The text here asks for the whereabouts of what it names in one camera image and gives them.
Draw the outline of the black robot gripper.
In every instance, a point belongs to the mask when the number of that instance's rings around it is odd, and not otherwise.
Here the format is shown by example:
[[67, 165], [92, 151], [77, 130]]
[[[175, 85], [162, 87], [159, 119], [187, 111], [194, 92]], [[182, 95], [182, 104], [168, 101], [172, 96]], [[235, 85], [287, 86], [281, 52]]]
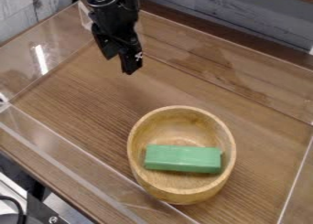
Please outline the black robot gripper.
[[[143, 50], [135, 33], [139, 0], [87, 0], [92, 8], [92, 36], [105, 57], [112, 59], [118, 53], [122, 72], [132, 75], [143, 66]], [[119, 46], [113, 39], [128, 44]]]

